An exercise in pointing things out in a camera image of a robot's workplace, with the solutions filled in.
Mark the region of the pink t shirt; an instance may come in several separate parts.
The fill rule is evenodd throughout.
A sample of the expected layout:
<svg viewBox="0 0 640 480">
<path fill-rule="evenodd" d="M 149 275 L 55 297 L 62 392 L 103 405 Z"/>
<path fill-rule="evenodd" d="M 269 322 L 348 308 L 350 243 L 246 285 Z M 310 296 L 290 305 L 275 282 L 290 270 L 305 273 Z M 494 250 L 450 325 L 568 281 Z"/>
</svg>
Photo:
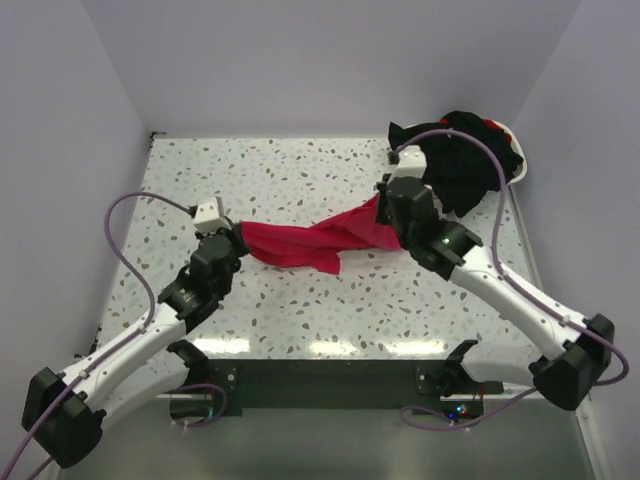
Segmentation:
<svg viewBox="0 0 640 480">
<path fill-rule="evenodd" d="M 257 260 L 278 268 L 311 267 L 340 273 L 343 251 L 399 251 L 393 229 L 376 222 L 376 196 L 364 204 L 308 227 L 243 221 L 242 237 Z"/>
</svg>

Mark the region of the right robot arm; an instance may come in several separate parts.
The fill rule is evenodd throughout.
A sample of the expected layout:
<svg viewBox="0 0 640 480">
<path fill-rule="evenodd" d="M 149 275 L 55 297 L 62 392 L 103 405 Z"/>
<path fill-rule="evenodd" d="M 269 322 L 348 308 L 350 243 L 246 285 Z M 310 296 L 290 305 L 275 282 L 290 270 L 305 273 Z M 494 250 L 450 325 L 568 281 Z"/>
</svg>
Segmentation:
<svg viewBox="0 0 640 480">
<path fill-rule="evenodd" d="M 585 317 L 502 265 L 476 234 L 440 216 L 420 179 L 386 174 L 376 189 L 377 223 L 392 228 L 420 267 L 475 295 L 530 342 L 526 348 L 462 342 L 447 359 L 448 386 L 466 393 L 478 383 L 511 383 L 576 409 L 611 363 L 613 322 Z"/>
</svg>

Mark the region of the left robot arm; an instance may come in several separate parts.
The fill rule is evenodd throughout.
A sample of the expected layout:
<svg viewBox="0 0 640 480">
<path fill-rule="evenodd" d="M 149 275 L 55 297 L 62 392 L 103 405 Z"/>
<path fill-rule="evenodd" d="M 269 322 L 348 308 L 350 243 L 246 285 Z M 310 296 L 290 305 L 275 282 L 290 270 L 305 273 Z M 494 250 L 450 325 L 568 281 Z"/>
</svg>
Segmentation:
<svg viewBox="0 0 640 480">
<path fill-rule="evenodd" d="M 91 357 L 59 373 L 48 367 L 36 373 L 21 421 L 27 439 L 35 440 L 62 468 L 84 459 L 102 437 L 107 396 L 156 353 L 218 310 L 248 253 L 238 224 L 200 237 L 188 265 L 145 316 Z"/>
</svg>

